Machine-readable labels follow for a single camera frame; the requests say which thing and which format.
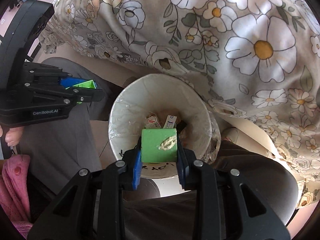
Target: hand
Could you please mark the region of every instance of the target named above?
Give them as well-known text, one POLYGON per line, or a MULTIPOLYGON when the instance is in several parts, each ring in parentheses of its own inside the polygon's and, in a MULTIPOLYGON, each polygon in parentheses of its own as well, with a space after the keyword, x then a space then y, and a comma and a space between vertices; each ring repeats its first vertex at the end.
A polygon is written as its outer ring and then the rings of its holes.
MULTIPOLYGON (((5 141, 8 143, 8 146, 16 146, 22 136, 23 127, 10 128, 5 136, 5 141)), ((3 131, 0 126, 0 137, 2 136, 3 131)))

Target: green wooden cube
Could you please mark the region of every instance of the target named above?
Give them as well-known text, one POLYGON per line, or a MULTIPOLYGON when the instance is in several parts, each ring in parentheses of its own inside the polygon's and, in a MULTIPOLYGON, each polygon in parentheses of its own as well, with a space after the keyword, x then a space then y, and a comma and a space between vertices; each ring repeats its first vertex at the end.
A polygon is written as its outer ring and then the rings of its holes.
POLYGON ((177 161, 176 129, 143 129, 141 135, 141 161, 165 163, 177 161))

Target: pant leg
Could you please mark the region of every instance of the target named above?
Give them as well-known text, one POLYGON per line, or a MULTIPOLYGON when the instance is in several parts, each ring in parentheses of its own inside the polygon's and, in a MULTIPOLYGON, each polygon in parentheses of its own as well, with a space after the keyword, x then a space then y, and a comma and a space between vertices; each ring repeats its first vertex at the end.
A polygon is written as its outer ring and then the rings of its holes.
POLYGON ((25 127, 20 148, 22 154, 31 157, 29 170, 57 194, 81 168, 91 172, 101 170, 90 120, 96 120, 101 113, 108 117, 122 88, 64 58, 49 58, 43 63, 62 67, 74 77, 94 79, 105 92, 100 102, 75 106, 68 119, 25 127))
MULTIPOLYGON (((231 142, 221 143, 217 169, 236 168, 255 187, 270 207, 286 224, 298 198, 294 177, 279 163, 262 155, 241 150, 231 142)), ((196 192, 165 198, 132 201, 124 204, 128 240, 191 240, 196 205, 196 192)))

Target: plastic bag liner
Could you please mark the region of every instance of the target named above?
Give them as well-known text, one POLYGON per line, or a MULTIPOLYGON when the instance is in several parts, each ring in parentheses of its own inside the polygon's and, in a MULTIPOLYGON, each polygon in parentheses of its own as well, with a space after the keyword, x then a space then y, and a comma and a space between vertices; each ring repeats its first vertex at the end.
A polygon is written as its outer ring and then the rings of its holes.
MULTIPOLYGON (((109 118, 109 142, 117 160, 133 149, 150 113, 178 109, 188 124, 187 149, 198 159, 214 161, 221 137, 217 122, 199 95, 185 82, 164 74, 144 76, 126 87, 117 97, 109 118)), ((144 163, 141 176, 164 179, 177 175, 175 163, 144 163)))

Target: bucket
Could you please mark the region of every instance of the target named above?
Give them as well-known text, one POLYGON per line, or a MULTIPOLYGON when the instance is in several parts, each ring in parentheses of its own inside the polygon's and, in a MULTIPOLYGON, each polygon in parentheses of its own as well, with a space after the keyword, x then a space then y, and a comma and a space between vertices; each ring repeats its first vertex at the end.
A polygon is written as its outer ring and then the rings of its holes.
MULTIPOLYGON (((197 159, 208 161, 216 156, 221 140, 219 128, 199 95, 178 78, 150 74, 126 87, 112 106, 108 133, 117 160, 136 146, 146 117, 166 109, 178 109, 181 119, 188 124, 185 148, 193 150, 197 159)), ((176 175, 175 163, 144 163, 141 171, 141 177, 149 179, 176 175)))

